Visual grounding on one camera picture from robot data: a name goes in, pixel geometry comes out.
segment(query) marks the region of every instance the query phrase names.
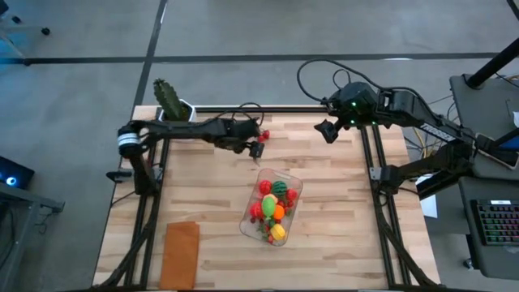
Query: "keyboard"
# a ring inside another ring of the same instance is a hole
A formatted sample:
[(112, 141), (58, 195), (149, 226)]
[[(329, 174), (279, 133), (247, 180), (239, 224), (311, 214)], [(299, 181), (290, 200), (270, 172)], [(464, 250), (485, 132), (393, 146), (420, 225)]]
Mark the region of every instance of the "keyboard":
[(519, 246), (519, 200), (473, 200), (474, 219), (486, 246)]

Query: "wooden table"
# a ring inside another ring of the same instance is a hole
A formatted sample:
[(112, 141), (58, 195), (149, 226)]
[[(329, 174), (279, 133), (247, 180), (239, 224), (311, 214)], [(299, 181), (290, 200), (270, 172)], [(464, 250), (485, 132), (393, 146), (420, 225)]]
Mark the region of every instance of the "wooden table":
[[(155, 112), (156, 106), (138, 106), (133, 118), (152, 119)], [(157, 288), (161, 276), (166, 225), (179, 221), (200, 225), (198, 289), (387, 287), (360, 132), (341, 131), (334, 144), (326, 144), (313, 129), (324, 118), (323, 114), (266, 114), (263, 128), (270, 130), (271, 139), (260, 166), (247, 153), (236, 155), (202, 141), (171, 141), (148, 288)], [(381, 136), (388, 164), (409, 161), (400, 127), (381, 129)], [(371, 146), (375, 153), (374, 143)], [(238, 228), (262, 168), (303, 181), (301, 201), (283, 247), (249, 238)], [(132, 190), (133, 182), (118, 185), (114, 200)], [(401, 191), (395, 201), (407, 250), (429, 278), (439, 282), (418, 197)], [(126, 254), (138, 202), (133, 195), (112, 208), (94, 284), (103, 282)], [(401, 283), (393, 249), (391, 257)]]

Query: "orange cloth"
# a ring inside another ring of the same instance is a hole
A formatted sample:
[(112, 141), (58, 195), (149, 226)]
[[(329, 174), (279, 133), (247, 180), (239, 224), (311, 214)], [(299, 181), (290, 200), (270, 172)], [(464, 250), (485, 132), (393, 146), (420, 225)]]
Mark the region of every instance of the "orange cloth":
[(168, 224), (159, 289), (191, 290), (195, 287), (199, 237), (200, 227), (192, 221)]

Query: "concrete floor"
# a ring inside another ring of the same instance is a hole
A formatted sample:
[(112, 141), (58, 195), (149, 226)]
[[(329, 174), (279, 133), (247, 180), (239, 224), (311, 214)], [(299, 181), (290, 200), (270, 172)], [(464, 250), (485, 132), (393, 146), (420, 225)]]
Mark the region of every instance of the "concrete floor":
[[(31, 57), (143, 57), (160, 0), (11, 1), (29, 24), (47, 26), (14, 35)], [(505, 1), (487, 0), (175, 0), (169, 1), (157, 56), (227, 54), (404, 54), (497, 52), (517, 37), (519, 23)], [(12, 57), (0, 44), (0, 57)], [(447, 96), (448, 77), (474, 72), (487, 60), (347, 62), (383, 85), (417, 89), (428, 101)], [(311, 104), (298, 89), (300, 62), (153, 64), (144, 104), (156, 104), (161, 77), (196, 105)], [(35, 229), (17, 291), (56, 291), (92, 282), (117, 167), (116, 129), (131, 114), (142, 63), (54, 64), (0, 67), (0, 155), (36, 171), (32, 189), (66, 201)], [(303, 82), (317, 96), (334, 91), (333, 67), (309, 66)], [(514, 62), (503, 74), (519, 72)], [(344, 76), (339, 82), (345, 82)], [(446, 113), (452, 99), (432, 109)], [(410, 129), (405, 133), (415, 139)], [(416, 158), (416, 152), (410, 152)], [(452, 288), (510, 291), (515, 281), (487, 279), (461, 267), (466, 243), (431, 234), (444, 284)]]

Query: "white pot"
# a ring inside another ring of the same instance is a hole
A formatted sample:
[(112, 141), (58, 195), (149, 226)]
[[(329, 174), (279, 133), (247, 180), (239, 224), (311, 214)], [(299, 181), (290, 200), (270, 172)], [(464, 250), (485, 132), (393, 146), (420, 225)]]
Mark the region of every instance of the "white pot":
[[(188, 122), (194, 122), (196, 120), (196, 108), (189, 104), (187, 101), (184, 101), (183, 99), (180, 100), (184, 105), (187, 105), (189, 110), (191, 111), (191, 114), (189, 115)], [(164, 110), (161, 110), (161, 114), (159, 114), (159, 121), (164, 122)]]
[[(196, 120), (196, 108), (193, 105), (190, 105), (187, 101), (184, 101), (183, 99), (180, 100), (184, 105), (187, 105), (189, 110), (191, 111), (191, 114), (189, 115), (188, 122), (195, 122)], [(164, 110), (161, 110), (161, 113), (159, 114), (159, 121), (164, 122)], [(194, 139), (173, 139), (175, 142), (178, 143), (190, 143), (195, 141)]]

